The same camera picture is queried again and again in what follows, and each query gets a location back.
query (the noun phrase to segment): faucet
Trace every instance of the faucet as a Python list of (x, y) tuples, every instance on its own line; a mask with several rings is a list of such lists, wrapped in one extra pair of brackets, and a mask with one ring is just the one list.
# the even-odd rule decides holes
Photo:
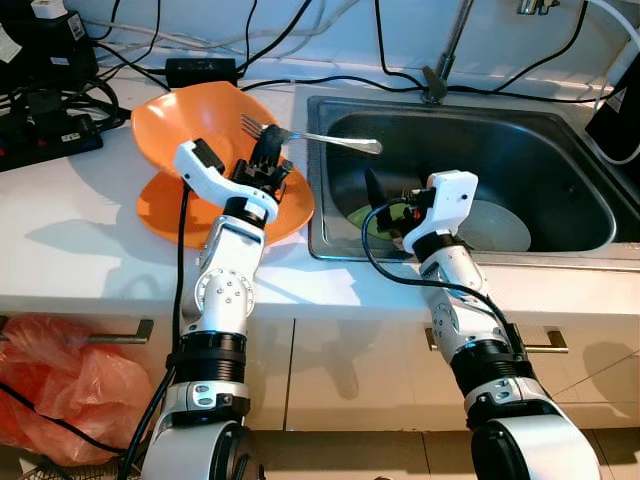
[(428, 92), (422, 94), (422, 101), (427, 105), (442, 103), (442, 99), (447, 95), (447, 79), (451, 73), (453, 62), (456, 59), (456, 48), (458, 48), (460, 36), (467, 23), (474, 1), (475, 0), (462, 0), (462, 3), (460, 3), (458, 17), (449, 35), (447, 46), (444, 52), (442, 52), (442, 55), (440, 55), (436, 70), (434, 71), (428, 66), (422, 68), (422, 74), (429, 87)]
[(520, 0), (518, 15), (546, 15), (551, 7), (560, 5), (558, 0)]
[[(447, 79), (456, 59), (456, 48), (458, 48), (458, 42), (467, 24), (474, 1), (462, 0), (460, 3), (458, 17), (449, 35), (447, 46), (442, 55), (440, 55), (435, 71), (429, 66), (422, 68), (422, 74), (429, 87), (429, 90), (422, 94), (422, 101), (427, 105), (438, 105), (447, 96)], [(560, 5), (558, 0), (518, 0), (518, 2), (517, 13), (519, 15), (535, 15), (536, 13), (546, 15), (551, 7)]]

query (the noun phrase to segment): fork handle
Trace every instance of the fork handle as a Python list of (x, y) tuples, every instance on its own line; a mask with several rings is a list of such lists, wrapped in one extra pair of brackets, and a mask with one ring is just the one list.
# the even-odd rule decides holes
[(317, 140), (319, 142), (333, 143), (334, 145), (342, 145), (343, 147), (353, 148), (361, 152), (379, 155), (382, 153), (382, 144), (378, 140), (370, 140), (364, 138), (340, 138), (327, 137), (326, 135), (316, 135), (315, 133), (291, 133), (291, 139), (305, 138), (307, 140)]

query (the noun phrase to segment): fork tines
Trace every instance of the fork tines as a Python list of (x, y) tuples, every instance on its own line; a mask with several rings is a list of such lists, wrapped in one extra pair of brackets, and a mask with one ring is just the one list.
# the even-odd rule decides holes
[(240, 114), (242, 121), (242, 129), (251, 135), (253, 138), (258, 139), (262, 134), (263, 126), (257, 120), (254, 120), (249, 115), (244, 113)]

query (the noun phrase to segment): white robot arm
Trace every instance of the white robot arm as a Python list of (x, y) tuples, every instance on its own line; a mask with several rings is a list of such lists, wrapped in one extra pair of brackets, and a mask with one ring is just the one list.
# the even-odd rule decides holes
[[(180, 349), (167, 360), (176, 373), (151, 436), (145, 480), (264, 478), (243, 425), (250, 408), (246, 319), (263, 229), (277, 216), (276, 198), (291, 170), (288, 162), (278, 165), (276, 140), (263, 134), (251, 161), (240, 161), (230, 179), (202, 140), (186, 142), (176, 154), (182, 178), (201, 198), (224, 205), (224, 212), (201, 253), (200, 275), (183, 298)], [(425, 279), (485, 296), (484, 275), (454, 238), (476, 185), (467, 172), (432, 175), (427, 188), (411, 197), (417, 214), (406, 216), (404, 245), (422, 262)], [(515, 327), (452, 288), (431, 288), (429, 307), (435, 341), (465, 398), (480, 480), (600, 478), (589, 443), (536, 380)]]
[(182, 144), (174, 165), (198, 194), (224, 206), (199, 259), (200, 274), (185, 290), (180, 349), (142, 469), (147, 480), (263, 478), (251, 431), (245, 384), (247, 317), (253, 277), (265, 245), (264, 226), (276, 219), (276, 197), (291, 170), (278, 165), (280, 144), (267, 135), (231, 179), (201, 139)]
[[(477, 183), (469, 172), (431, 175), (427, 188), (412, 197), (433, 199), (433, 204), (414, 205), (426, 215), (404, 236), (404, 247), (422, 262), (425, 279), (462, 285), (486, 297), (485, 276), (454, 238)], [(414, 211), (406, 217), (416, 216)], [(434, 340), (464, 395), (478, 478), (600, 479), (593, 449), (538, 383), (515, 326), (459, 290), (430, 287), (427, 298)]]

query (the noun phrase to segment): cabinet handle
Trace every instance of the cabinet handle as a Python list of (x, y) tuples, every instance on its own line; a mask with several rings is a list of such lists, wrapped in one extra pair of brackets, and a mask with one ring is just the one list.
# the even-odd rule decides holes
[[(4, 324), (9, 319), (0, 317), (0, 342), (6, 342), (9, 339), (2, 333)], [(143, 318), (138, 324), (136, 333), (130, 334), (114, 334), (114, 333), (92, 333), (87, 339), (87, 343), (93, 344), (111, 344), (111, 345), (145, 345), (153, 332), (153, 320)]]
[[(427, 336), (429, 350), (437, 352), (438, 345), (433, 337), (433, 330), (427, 328), (424, 333)], [(550, 330), (547, 332), (547, 337), (549, 338), (549, 345), (525, 345), (524, 349), (527, 353), (569, 353), (569, 347), (567, 347), (567, 342), (564, 341), (562, 332)]]

